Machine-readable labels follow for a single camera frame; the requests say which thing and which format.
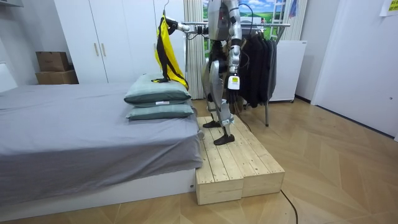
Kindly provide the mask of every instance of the gray bedsheet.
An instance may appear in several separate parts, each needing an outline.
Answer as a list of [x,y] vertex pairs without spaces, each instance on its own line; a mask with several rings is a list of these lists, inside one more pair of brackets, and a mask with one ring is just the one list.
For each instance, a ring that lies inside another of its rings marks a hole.
[[200,167],[196,117],[129,121],[129,86],[0,93],[0,206]]

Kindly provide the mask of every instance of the landscape picture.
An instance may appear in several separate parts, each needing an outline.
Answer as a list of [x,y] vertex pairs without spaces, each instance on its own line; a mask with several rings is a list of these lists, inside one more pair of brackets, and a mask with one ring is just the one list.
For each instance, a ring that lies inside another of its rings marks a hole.
[[[207,19],[207,6],[208,6],[209,0],[202,0],[202,1],[203,1],[203,18],[206,20]],[[240,0],[239,2],[249,5],[250,8],[253,10],[254,23],[256,23],[256,21],[261,21],[261,19],[263,19],[267,23],[271,23],[276,1],[282,2],[282,0]],[[239,9],[241,11],[241,21],[251,22],[252,13],[251,13],[250,9],[244,5],[240,6]],[[276,10],[275,10],[275,18],[276,19],[279,19],[281,10],[282,10],[281,6],[276,7]],[[264,31],[265,38],[267,38],[267,39],[269,38],[270,31],[271,31],[271,28],[269,28],[269,27]],[[277,34],[277,29],[274,29],[274,35],[276,35],[276,34]]]

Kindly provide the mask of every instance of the pillow tag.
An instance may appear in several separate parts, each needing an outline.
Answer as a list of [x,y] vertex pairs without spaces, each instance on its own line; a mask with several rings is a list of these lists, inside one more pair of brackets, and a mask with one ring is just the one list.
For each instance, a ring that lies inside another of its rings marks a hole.
[[170,102],[169,101],[158,101],[158,102],[155,102],[155,104],[156,105],[169,105]]

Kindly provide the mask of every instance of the gray-green pillow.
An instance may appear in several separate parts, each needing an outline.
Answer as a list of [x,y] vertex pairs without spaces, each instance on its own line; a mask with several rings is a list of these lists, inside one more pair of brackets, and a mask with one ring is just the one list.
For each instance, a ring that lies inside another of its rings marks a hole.
[[188,103],[177,105],[161,105],[147,108],[133,107],[126,118],[130,120],[162,119],[162,118],[186,118],[193,114],[192,107]]
[[153,104],[158,101],[169,101],[171,104],[171,102],[181,102],[191,98],[187,89],[179,82],[154,83],[151,81],[162,77],[161,73],[141,75],[130,87],[124,101],[132,105]]

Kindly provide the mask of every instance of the wooden platform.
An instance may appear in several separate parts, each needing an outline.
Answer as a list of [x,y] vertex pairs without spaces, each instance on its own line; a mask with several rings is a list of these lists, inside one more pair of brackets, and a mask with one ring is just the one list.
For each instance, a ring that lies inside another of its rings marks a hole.
[[[203,166],[196,170],[199,205],[280,191],[285,170],[243,122],[234,119],[230,128],[235,141],[222,146],[213,144],[223,135],[221,128],[202,128]],[[211,117],[198,118],[200,127],[210,121]]]

